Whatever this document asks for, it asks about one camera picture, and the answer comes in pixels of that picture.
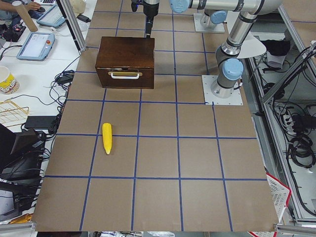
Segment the paper cup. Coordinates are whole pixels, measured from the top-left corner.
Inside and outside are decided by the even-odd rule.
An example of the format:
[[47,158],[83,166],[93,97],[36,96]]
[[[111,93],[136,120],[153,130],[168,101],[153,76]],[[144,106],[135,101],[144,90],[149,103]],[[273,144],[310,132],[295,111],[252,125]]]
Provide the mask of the paper cup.
[[10,70],[5,66],[0,66],[0,93],[12,94],[20,87]]

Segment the person's hand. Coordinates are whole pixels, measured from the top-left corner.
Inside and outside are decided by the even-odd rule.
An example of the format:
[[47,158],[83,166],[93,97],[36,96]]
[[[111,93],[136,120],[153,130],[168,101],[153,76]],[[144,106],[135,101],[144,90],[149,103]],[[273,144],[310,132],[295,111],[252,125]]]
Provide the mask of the person's hand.
[[25,8],[26,8],[27,11],[29,11],[29,10],[36,11],[36,10],[38,10],[40,8],[40,4],[37,3],[37,2],[33,2],[32,1],[29,4],[25,5]]

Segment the wooden box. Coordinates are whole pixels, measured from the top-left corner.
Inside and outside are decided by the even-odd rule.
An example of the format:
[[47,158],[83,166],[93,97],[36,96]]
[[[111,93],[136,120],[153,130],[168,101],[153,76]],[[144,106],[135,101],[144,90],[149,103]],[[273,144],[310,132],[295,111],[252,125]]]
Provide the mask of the wooden box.
[[102,87],[154,88],[155,39],[102,37],[95,69]]

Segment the wooden cylinder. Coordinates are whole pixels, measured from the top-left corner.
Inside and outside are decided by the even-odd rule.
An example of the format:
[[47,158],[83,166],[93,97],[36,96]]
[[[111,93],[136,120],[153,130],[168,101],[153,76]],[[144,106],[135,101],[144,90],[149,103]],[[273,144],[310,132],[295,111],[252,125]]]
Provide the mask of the wooden cylinder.
[[12,5],[16,9],[17,13],[21,16],[21,18],[25,22],[26,26],[30,29],[30,31],[31,32],[37,31],[38,28],[34,24],[33,20],[31,19],[24,5],[20,1],[14,1]]

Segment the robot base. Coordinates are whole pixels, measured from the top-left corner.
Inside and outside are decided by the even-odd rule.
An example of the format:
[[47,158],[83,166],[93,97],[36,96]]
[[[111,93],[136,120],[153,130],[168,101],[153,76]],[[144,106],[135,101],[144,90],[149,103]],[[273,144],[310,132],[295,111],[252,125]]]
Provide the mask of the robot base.
[[242,98],[240,94],[240,90],[234,90],[232,95],[227,99],[222,99],[215,96],[211,91],[211,86],[215,80],[217,80],[218,76],[214,75],[203,75],[202,82],[203,82],[203,91],[204,91],[204,99],[205,104],[207,105],[243,105]]
[[218,33],[223,34],[225,33],[224,25],[223,23],[218,24],[214,28],[206,28],[203,25],[201,25],[201,18],[203,17],[204,13],[194,13],[194,26],[196,28],[196,32],[198,33]]

